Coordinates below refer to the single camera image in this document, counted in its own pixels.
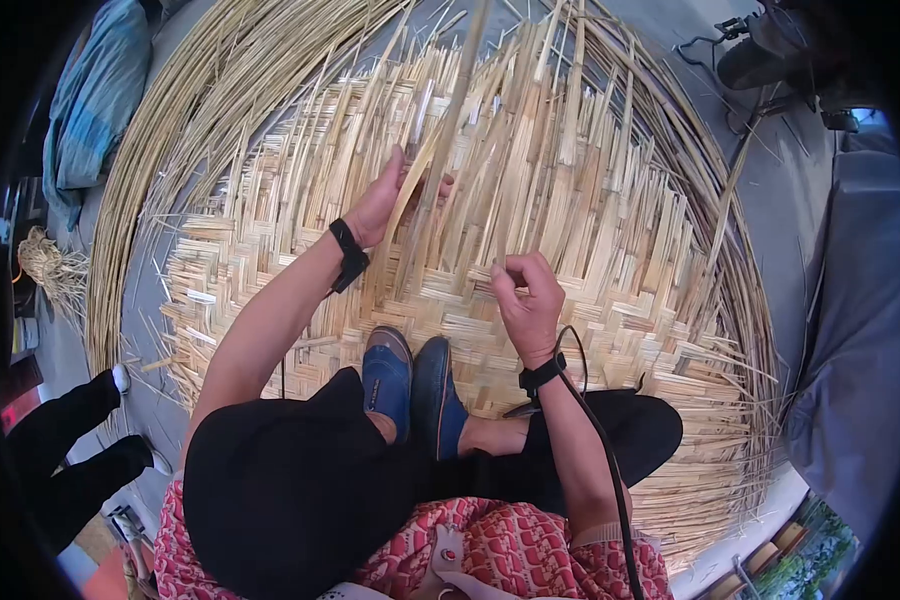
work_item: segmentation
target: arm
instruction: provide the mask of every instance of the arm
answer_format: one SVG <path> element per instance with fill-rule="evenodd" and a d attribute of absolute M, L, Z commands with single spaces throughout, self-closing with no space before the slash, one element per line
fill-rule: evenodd
<path fill-rule="evenodd" d="M 564 289 L 539 252 L 508 256 L 505 267 L 494 264 L 490 270 L 493 293 L 520 360 L 527 369 L 536 369 L 553 357 Z M 517 295 L 517 287 L 528 288 L 528 294 Z M 604 445 L 563 379 L 553 378 L 540 388 L 540 405 L 572 530 L 580 533 L 619 522 Z M 629 514 L 632 509 L 629 495 L 626 497 Z"/>
<path fill-rule="evenodd" d="M 383 240 L 406 177 L 403 167 L 403 150 L 393 146 L 383 172 L 343 215 L 361 248 L 371 248 Z M 452 182 L 452 177 L 444 176 L 440 195 L 446 195 Z M 343 258 L 333 235 L 324 232 L 243 307 L 207 367 L 182 456 L 186 456 L 190 439 L 207 415 L 218 408 L 260 398 L 274 369 L 300 338 L 340 275 Z"/>

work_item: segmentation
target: green plant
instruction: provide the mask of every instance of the green plant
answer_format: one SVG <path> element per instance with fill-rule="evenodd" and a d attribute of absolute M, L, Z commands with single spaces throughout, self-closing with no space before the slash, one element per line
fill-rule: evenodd
<path fill-rule="evenodd" d="M 812 541 L 753 580 L 761 598 L 814 600 L 821 585 L 853 546 L 850 527 L 827 505 L 821 505 L 811 522 L 804 524 L 813 530 Z"/>

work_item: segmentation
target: red patterned shirt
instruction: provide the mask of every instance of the red patterned shirt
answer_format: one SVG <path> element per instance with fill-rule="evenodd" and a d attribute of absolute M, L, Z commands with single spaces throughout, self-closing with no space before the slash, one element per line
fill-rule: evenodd
<path fill-rule="evenodd" d="M 438 525 L 463 534 L 461 571 L 523 598 L 633 597 L 619 527 L 612 524 L 570 538 L 562 516 L 527 503 L 451 498 L 416 506 L 413 516 L 354 573 L 353 582 L 408 598 L 423 581 Z M 667 569 L 655 540 L 635 534 L 634 553 L 647 600 L 672 599 Z M 183 520 L 183 477 L 167 488 L 154 543 L 157 588 L 164 599 L 238 600 L 201 567 Z"/>

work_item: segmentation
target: gray tarp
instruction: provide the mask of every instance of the gray tarp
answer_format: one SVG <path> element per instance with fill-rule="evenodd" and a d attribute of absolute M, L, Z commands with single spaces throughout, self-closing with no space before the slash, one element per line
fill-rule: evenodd
<path fill-rule="evenodd" d="M 784 444 L 866 543 L 900 471 L 900 159 L 886 134 L 846 141 L 834 161 L 816 342 Z"/>

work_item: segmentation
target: motorcycle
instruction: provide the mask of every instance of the motorcycle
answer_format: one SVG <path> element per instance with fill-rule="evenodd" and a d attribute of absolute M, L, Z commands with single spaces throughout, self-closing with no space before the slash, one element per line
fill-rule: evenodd
<path fill-rule="evenodd" d="M 820 0 L 758 0 L 763 12 L 717 23 L 712 39 L 698 35 L 676 51 L 690 65 L 704 64 L 684 53 L 696 42 L 712 44 L 711 65 L 719 81 L 731 90 L 753 90 L 777 82 L 792 92 L 758 108 L 769 116 L 804 103 L 819 110 L 829 130 L 856 132 L 852 109 L 878 110 L 877 94 L 861 62 L 854 59 L 850 36 Z M 748 35 L 716 64 L 716 46 Z"/>

